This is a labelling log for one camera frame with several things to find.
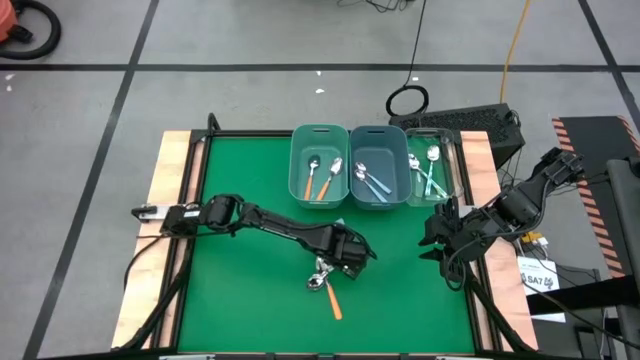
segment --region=green mat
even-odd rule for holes
[[[379,259],[356,281],[330,276],[344,315],[336,321],[327,291],[306,289],[315,258],[297,243],[254,229],[198,239],[179,351],[472,353],[464,293],[418,259],[433,209],[363,211],[350,197],[335,210],[302,209],[287,189],[289,150],[290,138],[214,138],[203,198],[237,193],[303,222],[342,218]]]

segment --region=wooden table edge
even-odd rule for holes
[[[190,136],[191,131],[166,131],[163,134],[149,190],[149,203],[177,203]],[[500,191],[489,139],[485,132],[461,132],[461,137],[464,157],[467,163],[467,173],[471,184],[471,194],[475,203],[481,205]],[[195,179],[197,179],[200,170],[202,148],[202,146],[199,146],[196,149],[196,156],[194,156],[189,201],[194,200],[195,197],[195,184],[197,183]],[[160,224],[161,221],[142,224],[140,235],[156,234]],[[148,239],[139,239],[134,254],[140,251],[149,241]],[[112,346],[120,346],[128,341],[146,320],[148,314],[157,303],[168,248],[169,240],[160,241],[145,256],[141,257],[132,268],[129,285],[123,296]],[[176,265],[179,265],[179,261],[181,261],[181,251],[183,249],[184,246],[181,244]],[[520,270],[513,247],[504,240],[499,240],[489,249],[485,259],[496,306],[522,339],[530,346],[537,348],[533,323],[529,315],[524,286],[520,280]],[[478,305],[476,308],[478,310],[482,345],[484,349],[491,349],[486,312],[479,306],[477,301],[476,303]],[[174,312],[175,299],[165,314],[165,322],[160,339],[161,346],[169,345]],[[509,349],[504,339],[503,347],[505,350]]]

